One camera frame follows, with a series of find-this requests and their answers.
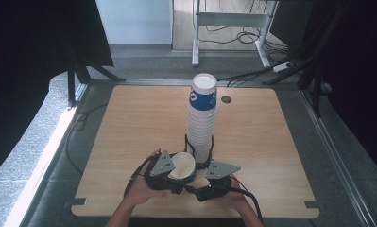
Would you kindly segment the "black stand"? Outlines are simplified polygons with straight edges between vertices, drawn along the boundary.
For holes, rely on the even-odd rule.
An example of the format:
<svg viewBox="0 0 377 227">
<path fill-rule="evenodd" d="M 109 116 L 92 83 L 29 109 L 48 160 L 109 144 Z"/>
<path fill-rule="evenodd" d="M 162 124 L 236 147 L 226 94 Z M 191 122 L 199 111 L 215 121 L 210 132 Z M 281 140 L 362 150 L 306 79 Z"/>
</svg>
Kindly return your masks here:
<svg viewBox="0 0 377 227">
<path fill-rule="evenodd" d="M 75 107 L 77 105 L 76 98 L 76 79 L 82 84 L 89 84 L 91 76 L 87 67 L 91 66 L 94 70 L 101 73 L 103 76 L 113 81 L 126 81 L 126 79 L 116 76 L 111 71 L 107 70 L 98 63 L 89 61 L 86 58 L 78 58 L 71 56 L 69 60 L 69 67 L 67 71 L 67 84 L 68 84 L 68 107 Z"/>
<path fill-rule="evenodd" d="M 336 31 L 336 27 L 342 20 L 345 11 L 351 4 L 351 0 L 334 0 L 334 8 L 327 15 L 319 28 L 299 51 L 308 50 L 309 44 L 315 44 L 312 53 L 308 56 L 306 60 L 298 64 L 297 66 L 288 69 L 286 72 L 282 73 L 280 76 L 264 81 L 266 85 L 275 85 L 279 82 L 297 74 L 299 71 L 302 72 L 300 79 L 297 82 L 297 87 L 300 90 L 306 90 L 310 85 L 313 86 L 313 92 L 311 93 L 312 99 L 311 104 L 314 113 L 320 116 L 319 112 L 319 102 L 322 93 L 321 90 L 321 74 L 319 73 L 319 66 L 322 63 L 323 56 L 326 53 L 327 46 L 331 42 L 331 39 Z"/>
</svg>

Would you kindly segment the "person's right hand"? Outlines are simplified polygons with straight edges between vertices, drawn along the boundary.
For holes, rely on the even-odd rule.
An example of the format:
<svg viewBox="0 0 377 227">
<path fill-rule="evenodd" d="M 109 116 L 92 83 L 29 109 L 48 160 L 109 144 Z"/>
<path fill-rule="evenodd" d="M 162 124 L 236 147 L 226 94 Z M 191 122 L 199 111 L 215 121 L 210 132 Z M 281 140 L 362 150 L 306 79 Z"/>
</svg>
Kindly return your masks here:
<svg viewBox="0 0 377 227">
<path fill-rule="evenodd" d="M 245 196 L 238 192 L 228 192 L 219 200 L 228 208 L 231 208 L 235 211 L 242 211 L 249 207 L 248 201 Z"/>
</svg>

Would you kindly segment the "person's left hand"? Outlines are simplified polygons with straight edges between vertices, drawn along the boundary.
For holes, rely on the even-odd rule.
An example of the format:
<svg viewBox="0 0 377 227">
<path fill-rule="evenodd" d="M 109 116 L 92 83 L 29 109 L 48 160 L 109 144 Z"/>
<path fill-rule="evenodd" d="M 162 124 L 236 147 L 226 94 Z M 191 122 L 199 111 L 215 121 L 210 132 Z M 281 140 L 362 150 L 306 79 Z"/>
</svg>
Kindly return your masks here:
<svg viewBox="0 0 377 227">
<path fill-rule="evenodd" d="M 171 194 L 170 190 L 154 190 L 146 184 L 144 174 L 147 166 L 148 164 L 145 164 L 138 175 L 134 177 L 128 193 L 123 198 L 123 203 L 127 207 L 134 208 L 137 205 L 146 203 L 152 198 L 162 198 Z"/>
</svg>

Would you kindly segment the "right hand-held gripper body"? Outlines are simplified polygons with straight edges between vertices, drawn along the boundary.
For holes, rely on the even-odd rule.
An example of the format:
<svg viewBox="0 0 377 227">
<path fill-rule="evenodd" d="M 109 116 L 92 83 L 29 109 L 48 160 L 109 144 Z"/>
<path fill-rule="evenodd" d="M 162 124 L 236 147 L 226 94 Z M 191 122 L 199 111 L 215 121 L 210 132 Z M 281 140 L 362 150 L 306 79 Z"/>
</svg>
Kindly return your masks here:
<svg viewBox="0 0 377 227">
<path fill-rule="evenodd" d="M 240 166 L 212 160 L 205 173 L 209 184 L 196 189 L 194 194 L 199 202 L 220 198 L 226 195 L 231 188 L 231 174 L 239 171 Z"/>
</svg>

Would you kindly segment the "stack of paper cups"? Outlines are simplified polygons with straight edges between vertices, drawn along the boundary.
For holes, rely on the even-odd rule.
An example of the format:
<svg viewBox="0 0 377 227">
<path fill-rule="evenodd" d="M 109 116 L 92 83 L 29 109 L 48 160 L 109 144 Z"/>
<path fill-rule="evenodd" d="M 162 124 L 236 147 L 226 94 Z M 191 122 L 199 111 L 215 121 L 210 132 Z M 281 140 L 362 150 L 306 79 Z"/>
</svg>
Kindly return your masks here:
<svg viewBox="0 0 377 227">
<path fill-rule="evenodd" d="M 205 163 L 210 153 L 216 103 L 216 78 L 207 73 L 194 76 L 189 94 L 187 137 L 197 163 Z"/>
</svg>

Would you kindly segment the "white power strip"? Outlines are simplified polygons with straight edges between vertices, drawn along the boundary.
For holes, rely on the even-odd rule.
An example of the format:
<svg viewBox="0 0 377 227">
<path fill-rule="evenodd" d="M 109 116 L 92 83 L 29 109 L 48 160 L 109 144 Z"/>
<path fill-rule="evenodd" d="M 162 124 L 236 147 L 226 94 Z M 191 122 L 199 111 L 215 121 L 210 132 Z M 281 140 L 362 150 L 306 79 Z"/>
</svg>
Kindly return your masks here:
<svg viewBox="0 0 377 227">
<path fill-rule="evenodd" d="M 279 65 L 274 66 L 274 67 L 273 67 L 273 71 L 274 71 L 275 73 L 279 73 L 279 72 L 282 72 L 282 71 L 284 71 L 284 70 L 287 70 L 287 69 L 289 69 L 289 68 L 291 68 L 291 67 L 292 67 L 292 64 L 291 64 L 290 62 L 285 62 L 285 63 L 281 63 L 281 64 L 279 64 Z"/>
</svg>

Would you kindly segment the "blue white paper cup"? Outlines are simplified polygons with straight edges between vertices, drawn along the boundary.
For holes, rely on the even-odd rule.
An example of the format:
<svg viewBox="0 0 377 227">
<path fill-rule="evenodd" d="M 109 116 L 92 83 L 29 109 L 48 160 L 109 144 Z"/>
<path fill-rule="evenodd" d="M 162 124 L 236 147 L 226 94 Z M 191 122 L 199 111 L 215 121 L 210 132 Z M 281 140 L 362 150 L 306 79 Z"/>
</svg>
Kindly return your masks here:
<svg viewBox="0 0 377 227">
<path fill-rule="evenodd" d="M 176 153 L 172 157 L 175 168 L 170 172 L 169 176 L 175 180 L 182 180 L 189 184 L 196 178 L 196 161 L 194 157 L 187 152 Z"/>
</svg>

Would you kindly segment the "grey metal floor rail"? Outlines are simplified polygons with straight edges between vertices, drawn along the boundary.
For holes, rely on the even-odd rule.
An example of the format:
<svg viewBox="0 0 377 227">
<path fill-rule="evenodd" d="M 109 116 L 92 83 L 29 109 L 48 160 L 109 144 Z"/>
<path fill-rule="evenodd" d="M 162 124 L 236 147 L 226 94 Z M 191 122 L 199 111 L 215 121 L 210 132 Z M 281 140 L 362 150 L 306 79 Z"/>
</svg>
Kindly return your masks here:
<svg viewBox="0 0 377 227">
<path fill-rule="evenodd" d="M 344 164 L 344 161 L 342 160 L 342 157 L 340 156 L 331 135 L 327 131 L 322 119 L 313 110 L 311 98 L 303 91 L 299 91 L 299 95 L 362 226 L 377 227 L 374 217 L 372 216 L 363 195 L 356 185 L 353 176 L 350 174 L 346 165 Z"/>
</svg>

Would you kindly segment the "black wire cup holder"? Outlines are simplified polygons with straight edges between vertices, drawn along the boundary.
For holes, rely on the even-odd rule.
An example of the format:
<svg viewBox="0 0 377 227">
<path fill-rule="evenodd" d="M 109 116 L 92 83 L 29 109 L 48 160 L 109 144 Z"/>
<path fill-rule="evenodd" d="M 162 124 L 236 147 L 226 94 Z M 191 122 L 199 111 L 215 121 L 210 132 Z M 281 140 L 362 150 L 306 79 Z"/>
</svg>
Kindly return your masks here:
<svg viewBox="0 0 377 227">
<path fill-rule="evenodd" d="M 211 147 L 209 149 L 209 153 L 207 156 L 207 159 L 203 163 L 196 163 L 196 169 L 205 169 L 210 165 L 210 162 L 213 160 L 213 148 L 214 148 L 214 139 L 211 138 Z M 188 152 L 189 150 L 192 151 L 192 156 L 195 156 L 195 148 L 193 145 L 189 142 L 188 136 L 184 135 L 184 152 Z"/>
</svg>

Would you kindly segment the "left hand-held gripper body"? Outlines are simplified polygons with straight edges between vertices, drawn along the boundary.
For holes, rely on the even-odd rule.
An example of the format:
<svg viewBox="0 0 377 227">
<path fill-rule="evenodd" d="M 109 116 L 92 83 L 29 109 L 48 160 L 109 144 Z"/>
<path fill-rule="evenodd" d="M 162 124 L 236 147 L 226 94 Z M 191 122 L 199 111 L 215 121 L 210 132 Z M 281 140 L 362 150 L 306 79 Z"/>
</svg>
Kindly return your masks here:
<svg viewBox="0 0 377 227">
<path fill-rule="evenodd" d="M 159 151 L 150 157 L 144 178 L 146 184 L 153 190 L 171 190 L 172 185 L 168 175 L 175 169 L 175 165 L 167 150 Z"/>
</svg>

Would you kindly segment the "white metal desk frame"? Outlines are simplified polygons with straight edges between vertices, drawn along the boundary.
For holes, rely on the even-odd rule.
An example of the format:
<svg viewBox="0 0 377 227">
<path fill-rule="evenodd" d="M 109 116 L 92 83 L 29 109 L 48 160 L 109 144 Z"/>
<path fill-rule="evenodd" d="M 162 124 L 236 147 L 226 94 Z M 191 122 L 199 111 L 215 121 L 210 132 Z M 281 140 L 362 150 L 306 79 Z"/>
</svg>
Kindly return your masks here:
<svg viewBox="0 0 377 227">
<path fill-rule="evenodd" d="M 207 12 L 200 10 L 200 0 L 194 0 L 193 25 L 194 40 L 192 47 L 192 65 L 199 66 L 199 29 L 202 26 L 219 27 L 254 27 L 260 29 L 260 38 L 254 42 L 258 56 L 264 68 L 270 68 L 264 45 L 274 17 L 277 1 L 271 1 L 266 7 L 267 13 L 232 13 L 232 12 Z"/>
</svg>

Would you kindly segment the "dark curtain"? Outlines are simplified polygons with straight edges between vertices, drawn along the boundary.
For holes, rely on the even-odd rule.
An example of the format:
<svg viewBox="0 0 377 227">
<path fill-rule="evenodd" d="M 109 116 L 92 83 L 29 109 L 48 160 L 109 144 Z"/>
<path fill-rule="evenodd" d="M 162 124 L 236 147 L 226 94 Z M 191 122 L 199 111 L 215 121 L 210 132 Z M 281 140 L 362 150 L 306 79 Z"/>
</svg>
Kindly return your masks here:
<svg viewBox="0 0 377 227">
<path fill-rule="evenodd" d="M 0 0 L 0 166 L 74 62 L 113 65 L 95 0 Z"/>
<path fill-rule="evenodd" d="M 334 0 L 282 0 L 275 33 L 305 26 L 303 47 L 334 8 Z M 307 59 L 315 44 L 300 51 Z M 351 0 L 319 66 L 328 100 L 377 165 L 377 0 Z"/>
</svg>

